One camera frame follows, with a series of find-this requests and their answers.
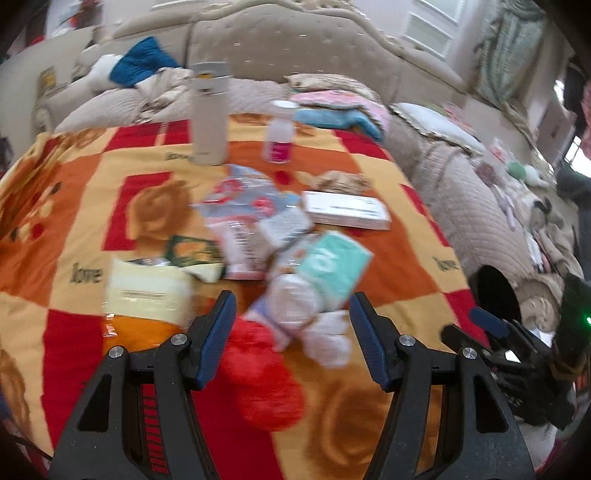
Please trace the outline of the yellow orange snack bag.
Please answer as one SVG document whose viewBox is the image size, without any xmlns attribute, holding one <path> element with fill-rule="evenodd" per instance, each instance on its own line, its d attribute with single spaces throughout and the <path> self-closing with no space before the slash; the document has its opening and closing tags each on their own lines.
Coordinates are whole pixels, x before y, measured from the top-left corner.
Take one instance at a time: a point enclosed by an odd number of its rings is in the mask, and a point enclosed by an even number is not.
<svg viewBox="0 0 591 480">
<path fill-rule="evenodd" d="M 114 257 L 103 296 L 103 350 L 159 346 L 184 333 L 195 316 L 192 277 L 170 265 L 142 265 Z"/>
</svg>

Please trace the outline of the red plastic bag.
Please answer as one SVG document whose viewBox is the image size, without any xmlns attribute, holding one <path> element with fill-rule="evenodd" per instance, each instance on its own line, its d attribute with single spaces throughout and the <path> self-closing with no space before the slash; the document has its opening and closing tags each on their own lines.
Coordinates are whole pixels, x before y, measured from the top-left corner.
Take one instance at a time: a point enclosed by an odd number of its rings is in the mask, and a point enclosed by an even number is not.
<svg viewBox="0 0 591 480">
<path fill-rule="evenodd" d="M 266 432 L 286 430 L 304 416 L 301 385 L 273 347 L 269 328 L 238 317 L 219 364 L 242 419 Z"/>
</svg>

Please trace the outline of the green snack wrapper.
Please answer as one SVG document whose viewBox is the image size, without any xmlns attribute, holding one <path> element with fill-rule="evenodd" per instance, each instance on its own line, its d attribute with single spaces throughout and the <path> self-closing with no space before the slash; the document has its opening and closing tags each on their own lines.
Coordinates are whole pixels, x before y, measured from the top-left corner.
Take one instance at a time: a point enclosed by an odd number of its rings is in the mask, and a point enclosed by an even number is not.
<svg viewBox="0 0 591 480">
<path fill-rule="evenodd" d="M 174 235 L 169 238 L 165 258 L 204 283 L 216 283 L 225 271 L 225 259 L 214 241 Z"/>
</svg>

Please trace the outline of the white orange snack wrapper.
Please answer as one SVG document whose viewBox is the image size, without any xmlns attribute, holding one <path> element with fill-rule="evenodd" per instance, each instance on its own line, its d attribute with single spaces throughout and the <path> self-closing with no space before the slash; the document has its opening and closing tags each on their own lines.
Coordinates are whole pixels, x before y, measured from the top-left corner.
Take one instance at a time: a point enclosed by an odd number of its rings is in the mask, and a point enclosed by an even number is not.
<svg viewBox="0 0 591 480">
<path fill-rule="evenodd" d="M 242 219 L 215 220 L 207 224 L 225 263 L 224 278 L 259 281 L 266 277 L 270 249 L 256 225 Z"/>
</svg>

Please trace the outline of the teal tissue pack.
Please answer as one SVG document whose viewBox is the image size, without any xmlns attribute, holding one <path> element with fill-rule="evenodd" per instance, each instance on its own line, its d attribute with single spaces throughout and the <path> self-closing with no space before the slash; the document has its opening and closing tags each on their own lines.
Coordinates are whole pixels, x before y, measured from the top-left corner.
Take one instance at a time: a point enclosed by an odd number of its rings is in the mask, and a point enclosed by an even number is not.
<svg viewBox="0 0 591 480">
<path fill-rule="evenodd" d="M 295 272 L 321 295 L 324 309 L 339 310 L 348 302 L 374 254 L 338 231 L 327 231 L 305 253 Z"/>
</svg>

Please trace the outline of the small white grey box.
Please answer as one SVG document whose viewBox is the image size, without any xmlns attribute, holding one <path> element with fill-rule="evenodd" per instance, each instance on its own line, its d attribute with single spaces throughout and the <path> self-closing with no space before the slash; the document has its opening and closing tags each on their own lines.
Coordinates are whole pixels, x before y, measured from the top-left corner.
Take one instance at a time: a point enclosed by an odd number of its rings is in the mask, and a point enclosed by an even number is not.
<svg viewBox="0 0 591 480">
<path fill-rule="evenodd" d="M 259 221 L 257 231 L 273 251 L 286 248 L 301 235 L 308 234 L 314 222 L 300 207 L 287 207 L 269 218 Z"/>
</svg>

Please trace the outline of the clear blue plastic wrapper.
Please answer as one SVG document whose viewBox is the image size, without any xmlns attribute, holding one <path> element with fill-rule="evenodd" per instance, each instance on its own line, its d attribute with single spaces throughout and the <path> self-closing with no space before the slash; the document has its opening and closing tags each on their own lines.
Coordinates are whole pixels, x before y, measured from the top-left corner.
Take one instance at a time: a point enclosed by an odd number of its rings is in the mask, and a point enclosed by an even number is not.
<svg viewBox="0 0 591 480">
<path fill-rule="evenodd" d="M 207 223 L 245 220 L 256 222 L 273 217 L 287 208 L 300 205 L 300 196 L 280 191 L 266 174 L 259 170 L 228 165 L 228 175 L 217 182 L 204 200 L 191 207 Z"/>
</svg>

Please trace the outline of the white medicine box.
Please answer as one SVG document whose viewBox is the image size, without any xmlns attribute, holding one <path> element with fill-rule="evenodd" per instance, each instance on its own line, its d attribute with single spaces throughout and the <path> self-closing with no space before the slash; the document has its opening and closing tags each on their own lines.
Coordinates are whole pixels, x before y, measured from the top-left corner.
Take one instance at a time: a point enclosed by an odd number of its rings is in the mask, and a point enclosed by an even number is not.
<svg viewBox="0 0 591 480">
<path fill-rule="evenodd" d="M 388 208 L 374 197 L 304 191 L 301 203 L 317 224 L 375 231 L 391 227 Z"/>
</svg>

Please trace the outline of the beige paper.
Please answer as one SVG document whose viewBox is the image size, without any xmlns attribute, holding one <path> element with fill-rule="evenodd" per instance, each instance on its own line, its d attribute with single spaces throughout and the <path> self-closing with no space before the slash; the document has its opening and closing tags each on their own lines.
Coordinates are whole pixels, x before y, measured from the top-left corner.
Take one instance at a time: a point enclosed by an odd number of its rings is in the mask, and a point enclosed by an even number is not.
<svg viewBox="0 0 591 480">
<path fill-rule="evenodd" d="M 370 181 L 362 173 L 332 170 L 315 178 L 315 189 L 327 193 L 360 195 L 370 190 Z"/>
</svg>

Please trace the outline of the white foam block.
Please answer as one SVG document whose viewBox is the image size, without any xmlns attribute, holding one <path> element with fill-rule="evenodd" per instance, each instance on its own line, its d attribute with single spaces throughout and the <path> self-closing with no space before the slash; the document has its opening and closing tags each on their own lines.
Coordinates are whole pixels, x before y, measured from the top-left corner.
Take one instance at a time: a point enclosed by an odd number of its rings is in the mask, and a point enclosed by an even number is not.
<svg viewBox="0 0 591 480">
<path fill-rule="evenodd" d="M 250 305 L 243 318 L 269 329 L 277 352 L 297 340 L 304 354 L 322 367 L 339 369 L 349 364 L 353 343 L 348 336 L 348 312 L 325 310 L 318 290 L 297 274 L 271 280 L 266 293 Z"/>
</svg>

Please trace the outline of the green white plush toy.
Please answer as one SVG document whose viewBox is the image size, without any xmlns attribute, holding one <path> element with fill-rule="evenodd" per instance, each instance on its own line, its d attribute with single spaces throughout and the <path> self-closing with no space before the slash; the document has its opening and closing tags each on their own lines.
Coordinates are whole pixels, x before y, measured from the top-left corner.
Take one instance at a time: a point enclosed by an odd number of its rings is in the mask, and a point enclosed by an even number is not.
<svg viewBox="0 0 591 480">
<path fill-rule="evenodd" d="M 546 189 L 550 184 L 544 180 L 540 172 L 531 165 L 524 165 L 518 161 L 511 161 L 506 166 L 507 173 L 516 180 L 522 181 L 528 187 Z"/>
</svg>

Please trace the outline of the white frilled pillow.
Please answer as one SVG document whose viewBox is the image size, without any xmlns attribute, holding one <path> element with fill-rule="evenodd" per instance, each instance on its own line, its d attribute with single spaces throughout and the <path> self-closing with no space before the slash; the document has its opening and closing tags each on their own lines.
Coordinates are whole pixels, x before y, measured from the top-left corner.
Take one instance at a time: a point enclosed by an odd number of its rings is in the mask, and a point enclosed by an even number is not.
<svg viewBox="0 0 591 480">
<path fill-rule="evenodd" d="M 445 141 L 471 155 L 483 155 L 486 151 L 486 147 L 476 137 L 435 110 L 405 102 L 391 104 L 389 109 L 394 116 L 401 118 L 426 138 Z"/>
</svg>

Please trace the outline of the green patterned curtain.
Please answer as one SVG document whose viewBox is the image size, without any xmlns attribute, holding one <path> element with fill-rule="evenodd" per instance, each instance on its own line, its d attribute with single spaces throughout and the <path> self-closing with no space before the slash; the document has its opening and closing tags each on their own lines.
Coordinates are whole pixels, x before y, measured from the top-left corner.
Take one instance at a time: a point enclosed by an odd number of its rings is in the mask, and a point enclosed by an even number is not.
<svg viewBox="0 0 591 480">
<path fill-rule="evenodd" d="M 476 93 L 499 109 L 509 106 L 535 60 L 546 14 L 535 1 L 487 1 L 475 47 Z"/>
</svg>

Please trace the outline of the white thermos bottle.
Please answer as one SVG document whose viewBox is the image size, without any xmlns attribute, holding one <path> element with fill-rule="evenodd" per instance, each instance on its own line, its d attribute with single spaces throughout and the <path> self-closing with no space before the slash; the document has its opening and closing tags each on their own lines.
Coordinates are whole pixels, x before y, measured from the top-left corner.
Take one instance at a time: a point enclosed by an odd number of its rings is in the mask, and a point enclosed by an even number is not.
<svg viewBox="0 0 591 480">
<path fill-rule="evenodd" d="M 191 69 L 192 161 L 218 166 L 228 156 L 229 65 L 224 61 L 199 62 Z"/>
</svg>

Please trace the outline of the pink blue folded blanket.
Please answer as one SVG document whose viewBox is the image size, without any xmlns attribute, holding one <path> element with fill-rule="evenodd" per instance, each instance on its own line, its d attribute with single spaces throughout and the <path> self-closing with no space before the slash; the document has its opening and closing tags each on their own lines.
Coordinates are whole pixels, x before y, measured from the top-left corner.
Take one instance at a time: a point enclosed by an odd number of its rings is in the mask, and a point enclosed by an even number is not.
<svg viewBox="0 0 591 480">
<path fill-rule="evenodd" d="M 293 74 L 286 80 L 290 101 L 298 105 L 297 122 L 353 130 L 379 143 L 386 137 L 390 113 L 380 96 L 364 83 L 339 74 Z"/>
</svg>

